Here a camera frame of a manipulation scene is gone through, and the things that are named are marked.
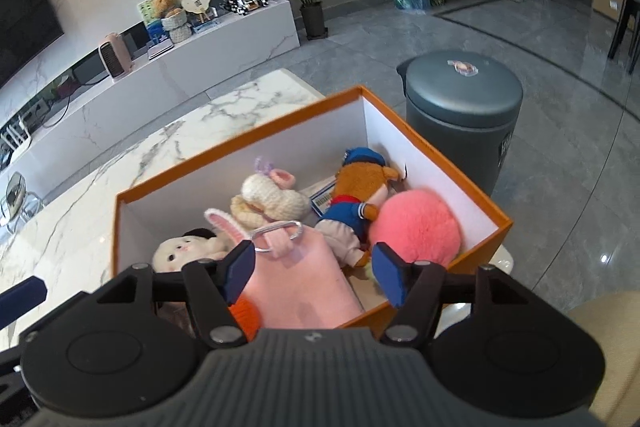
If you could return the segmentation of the white baby bouncer chair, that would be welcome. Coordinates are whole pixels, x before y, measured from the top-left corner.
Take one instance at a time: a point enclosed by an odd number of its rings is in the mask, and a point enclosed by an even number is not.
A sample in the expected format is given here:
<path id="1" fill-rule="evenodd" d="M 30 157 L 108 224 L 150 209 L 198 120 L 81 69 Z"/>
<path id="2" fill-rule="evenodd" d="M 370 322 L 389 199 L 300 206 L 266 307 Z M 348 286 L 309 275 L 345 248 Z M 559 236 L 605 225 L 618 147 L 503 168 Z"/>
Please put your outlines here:
<path id="1" fill-rule="evenodd" d="M 2 227 L 13 235 L 20 225 L 26 225 L 43 208 L 42 199 L 36 193 L 27 190 L 25 177 L 19 172 L 14 172 L 1 199 Z"/>

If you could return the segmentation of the white marble tv cabinet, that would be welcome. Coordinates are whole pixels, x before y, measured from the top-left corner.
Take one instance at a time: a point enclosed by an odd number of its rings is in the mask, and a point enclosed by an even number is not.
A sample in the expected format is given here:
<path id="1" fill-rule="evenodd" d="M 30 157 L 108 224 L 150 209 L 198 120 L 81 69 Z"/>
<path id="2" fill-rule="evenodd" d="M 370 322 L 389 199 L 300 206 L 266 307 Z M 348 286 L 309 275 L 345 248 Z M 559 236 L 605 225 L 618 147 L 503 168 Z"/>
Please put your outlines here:
<path id="1" fill-rule="evenodd" d="M 128 135 L 171 109 L 265 61 L 299 47 L 291 3 L 274 0 L 245 16 L 227 14 L 216 25 L 132 71 L 107 77 L 38 129 L 29 147 L 1 171 L 6 186 L 14 172 L 27 187 L 48 195 Z"/>

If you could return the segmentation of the brown bear plush blue outfit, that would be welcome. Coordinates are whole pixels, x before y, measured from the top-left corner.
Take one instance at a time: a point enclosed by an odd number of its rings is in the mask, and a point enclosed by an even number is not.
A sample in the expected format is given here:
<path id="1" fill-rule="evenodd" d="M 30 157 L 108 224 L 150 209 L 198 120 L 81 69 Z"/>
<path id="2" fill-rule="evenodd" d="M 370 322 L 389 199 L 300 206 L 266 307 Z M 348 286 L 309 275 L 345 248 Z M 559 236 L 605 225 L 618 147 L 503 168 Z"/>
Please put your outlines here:
<path id="1" fill-rule="evenodd" d="M 390 194 L 390 184 L 403 177 L 369 147 L 346 150 L 329 207 L 314 227 L 341 267 L 363 267 L 368 262 L 370 225 Z"/>

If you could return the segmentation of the white bunny plush pink ears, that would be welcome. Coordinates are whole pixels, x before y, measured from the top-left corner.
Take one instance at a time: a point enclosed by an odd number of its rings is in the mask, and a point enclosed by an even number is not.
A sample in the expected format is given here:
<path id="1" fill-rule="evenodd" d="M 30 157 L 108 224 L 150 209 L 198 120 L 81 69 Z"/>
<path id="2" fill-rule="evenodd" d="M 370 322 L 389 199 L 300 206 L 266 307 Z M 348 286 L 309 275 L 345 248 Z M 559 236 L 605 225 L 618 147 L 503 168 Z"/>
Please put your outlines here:
<path id="1" fill-rule="evenodd" d="M 152 257 L 157 273 L 179 272 L 183 265 L 200 259 L 222 260 L 250 236 L 229 213 L 210 208 L 204 212 L 208 229 L 194 229 L 183 236 L 166 239 Z"/>

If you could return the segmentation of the dark grey trash bin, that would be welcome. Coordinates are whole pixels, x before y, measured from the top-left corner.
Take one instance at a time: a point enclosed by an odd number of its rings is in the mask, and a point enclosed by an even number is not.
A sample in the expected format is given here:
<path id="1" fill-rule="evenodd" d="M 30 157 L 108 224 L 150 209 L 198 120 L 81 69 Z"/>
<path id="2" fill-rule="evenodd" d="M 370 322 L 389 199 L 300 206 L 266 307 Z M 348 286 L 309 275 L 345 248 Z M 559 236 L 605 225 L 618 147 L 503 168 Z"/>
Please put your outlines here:
<path id="1" fill-rule="evenodd" d="M 523 102 L 518 76 L 494 58 L 456 49 L 409 58 L 396 72 L 408 124 L 491 194 Z"/>

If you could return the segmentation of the orange cardboard box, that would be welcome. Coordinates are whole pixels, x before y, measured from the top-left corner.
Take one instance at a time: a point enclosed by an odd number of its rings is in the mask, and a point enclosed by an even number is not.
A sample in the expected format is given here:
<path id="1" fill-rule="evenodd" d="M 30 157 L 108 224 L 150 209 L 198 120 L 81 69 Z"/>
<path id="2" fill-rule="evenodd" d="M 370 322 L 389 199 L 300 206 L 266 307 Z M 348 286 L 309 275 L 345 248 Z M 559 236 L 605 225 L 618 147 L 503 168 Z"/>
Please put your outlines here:
<path id="1" fill-rule="evenodd" d="M 231 199 L 254 172 L 257 157 L 294 174 L 296 190 L 311 202 L 310 213 L 298 222 L 314 229 L 329 207 L 345 152 L 355 147 L 375 150 L 404 176 L 390 184 L 387 199 L 403 191 L 431 190 L 449 206 L 460 225 L 462 244 L 460 254 L 443 266 L 446 270 L 470 274 L 495 254 L 511 228 L 510 219 L 442 153 L 359 87 L 246 132 L 120 194 L 113 271 L 147 267 L 158 275 L 152 267 L 157 247 L 194 229 L 208 229 L 207 209 L 231 216 Z M 244 230 L 252 242 L 258 229 Z M 338 327 L 367 327 L 381 334 L 396 314 L 373 274 L 374 245 L 369 241 L 363 267 L 340 265 L 363 314 Z"/>

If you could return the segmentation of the black wall television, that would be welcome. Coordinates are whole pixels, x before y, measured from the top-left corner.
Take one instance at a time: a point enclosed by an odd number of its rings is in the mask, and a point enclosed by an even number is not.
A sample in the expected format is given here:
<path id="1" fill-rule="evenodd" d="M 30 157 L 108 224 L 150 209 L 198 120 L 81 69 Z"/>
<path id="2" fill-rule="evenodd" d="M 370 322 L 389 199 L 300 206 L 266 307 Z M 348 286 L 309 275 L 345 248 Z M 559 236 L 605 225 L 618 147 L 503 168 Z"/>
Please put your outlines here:
<path id="1" fill-rule="evenodd" d="M 0 81 L 4 86 L 64 35 L 51 0 L 0 0 Z"/>

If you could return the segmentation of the pink white space heater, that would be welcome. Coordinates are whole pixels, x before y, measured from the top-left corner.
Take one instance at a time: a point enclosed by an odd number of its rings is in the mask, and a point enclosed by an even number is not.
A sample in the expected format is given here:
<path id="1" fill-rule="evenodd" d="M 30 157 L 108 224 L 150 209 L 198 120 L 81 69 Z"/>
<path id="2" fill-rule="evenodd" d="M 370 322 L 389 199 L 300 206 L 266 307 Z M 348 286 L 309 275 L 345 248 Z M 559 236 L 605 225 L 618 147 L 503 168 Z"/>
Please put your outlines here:
<path id="1" fill-rule="evenodd" d="M 127 75 L 132 71 L 134 63 L 121 34 L 108 34 L 98 46 L 99 57 L 107 74 L 113 79 Z"/>

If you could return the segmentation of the pink fluffy pom-pom ball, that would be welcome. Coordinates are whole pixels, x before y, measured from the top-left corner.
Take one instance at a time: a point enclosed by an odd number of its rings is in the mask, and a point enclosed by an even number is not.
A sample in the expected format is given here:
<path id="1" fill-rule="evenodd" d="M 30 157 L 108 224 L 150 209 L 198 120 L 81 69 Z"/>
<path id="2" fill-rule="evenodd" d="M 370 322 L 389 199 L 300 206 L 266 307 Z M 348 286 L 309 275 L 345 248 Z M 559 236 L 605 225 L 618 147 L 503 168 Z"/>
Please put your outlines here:
<path id="1" fill-rule="evenodd" d="M 460 254 L 460 225 L 446 202 L 431 190 L 408 190 L 384 202 L 369 228 L 371 245 L 385 243 L 405 262 L 446 267 Z"/>

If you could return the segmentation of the small teddy bear on shelf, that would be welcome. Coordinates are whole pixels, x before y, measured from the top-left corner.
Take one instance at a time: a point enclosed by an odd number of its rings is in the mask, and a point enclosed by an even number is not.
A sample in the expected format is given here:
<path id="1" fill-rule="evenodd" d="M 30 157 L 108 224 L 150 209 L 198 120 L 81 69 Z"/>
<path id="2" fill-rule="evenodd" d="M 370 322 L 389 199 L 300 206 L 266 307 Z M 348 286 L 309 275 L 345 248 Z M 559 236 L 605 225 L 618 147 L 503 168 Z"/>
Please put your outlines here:
<path id="1" fill-rule="evenodd" d="M 179 0 L 152 0 L 152 14 L 155 18 L 167 18 L 181 10 Z"/>

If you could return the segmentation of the white wifi router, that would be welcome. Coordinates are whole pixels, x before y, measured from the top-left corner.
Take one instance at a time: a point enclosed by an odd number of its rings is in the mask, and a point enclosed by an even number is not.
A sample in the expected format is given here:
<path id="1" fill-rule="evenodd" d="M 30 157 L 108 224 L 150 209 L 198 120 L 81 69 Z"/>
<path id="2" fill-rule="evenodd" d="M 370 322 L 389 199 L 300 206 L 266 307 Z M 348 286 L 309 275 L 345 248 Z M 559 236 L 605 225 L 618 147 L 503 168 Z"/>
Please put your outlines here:
<path id="1" fill-rule="evenodd" d="M 32 143 L 24 119 L 16 116 L 1 128 L 1 168 L 8 167 L 15 158 L 20 157 Z"/>

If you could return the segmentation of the cream crochet doll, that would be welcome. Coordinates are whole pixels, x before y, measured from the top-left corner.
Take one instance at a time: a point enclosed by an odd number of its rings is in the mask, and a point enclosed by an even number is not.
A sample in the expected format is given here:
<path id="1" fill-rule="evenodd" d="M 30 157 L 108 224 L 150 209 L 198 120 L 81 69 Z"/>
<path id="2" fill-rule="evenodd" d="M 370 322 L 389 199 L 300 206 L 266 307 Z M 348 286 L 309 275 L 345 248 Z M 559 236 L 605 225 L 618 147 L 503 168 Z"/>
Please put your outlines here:
<path id="1" fill-rule="evenodd" d="M 231 216 L 247 230 L 277 221 L 304 220 L 310 213 L 311 202 L 295 185 L 294 174 L 257 157 L 254 172 L 231 199 Z"/>

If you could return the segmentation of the pink fabric pouch with ring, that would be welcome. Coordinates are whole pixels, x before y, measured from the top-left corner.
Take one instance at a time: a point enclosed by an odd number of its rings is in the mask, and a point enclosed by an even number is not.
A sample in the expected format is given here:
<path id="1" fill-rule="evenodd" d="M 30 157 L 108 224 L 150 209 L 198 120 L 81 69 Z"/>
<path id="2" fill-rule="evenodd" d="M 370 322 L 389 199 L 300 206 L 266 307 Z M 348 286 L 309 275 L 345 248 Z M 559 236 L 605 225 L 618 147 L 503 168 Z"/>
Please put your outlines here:
<path id="1" fill-rule="evenodd" d="M 252 233 L 256 261 L 243 295 L 267 329 L 336 329 L 363 314 L 326 239 L 298 221 Z"/>

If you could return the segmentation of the orange crochet fruit keychain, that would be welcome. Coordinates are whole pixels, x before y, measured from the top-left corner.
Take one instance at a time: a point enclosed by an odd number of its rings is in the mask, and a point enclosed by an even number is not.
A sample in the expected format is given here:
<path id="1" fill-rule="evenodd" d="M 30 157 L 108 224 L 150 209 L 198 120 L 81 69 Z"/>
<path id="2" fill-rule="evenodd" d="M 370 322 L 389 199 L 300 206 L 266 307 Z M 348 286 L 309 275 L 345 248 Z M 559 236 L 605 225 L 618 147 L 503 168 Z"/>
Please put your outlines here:
<path id="1" fill-rule="evenodd" d="M 262 328 L 262 317 L 254 303 L 245 296 L 240 296 L 229 310 L 246 338 L 253 340 Z"/>

